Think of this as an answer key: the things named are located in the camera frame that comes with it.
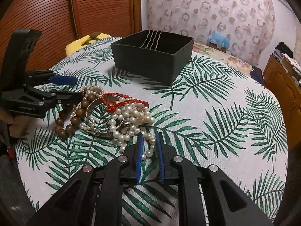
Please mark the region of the left hand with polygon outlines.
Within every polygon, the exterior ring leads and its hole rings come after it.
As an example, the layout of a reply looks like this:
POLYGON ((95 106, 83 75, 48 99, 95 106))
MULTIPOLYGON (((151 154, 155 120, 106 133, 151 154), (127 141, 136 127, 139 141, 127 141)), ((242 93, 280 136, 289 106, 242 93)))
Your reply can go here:
POLYGON ((9 134, 13 138, 20 138, 27 130, 32 117, 28 116, 16 116, 13 117, 5 109, 1 108, 0 113, 1 121, 9 125, 9 134))

